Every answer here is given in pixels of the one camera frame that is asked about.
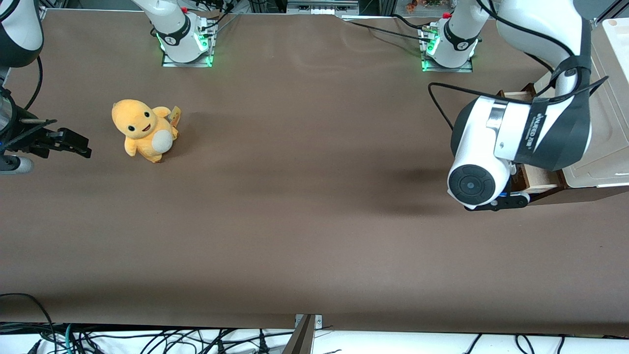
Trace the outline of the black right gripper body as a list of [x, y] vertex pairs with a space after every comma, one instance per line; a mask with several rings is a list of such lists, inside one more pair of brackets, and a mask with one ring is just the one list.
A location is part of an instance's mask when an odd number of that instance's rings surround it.
[[27, 125], [25, 130], [11, 135], [11, 139], [5, 143], [5, 151], [21, 151], [40, 158], [49, 157], [50, 151], [63, 151], [58, 141], [49, 136], [52, 131], [46, 128], [48, 125]]

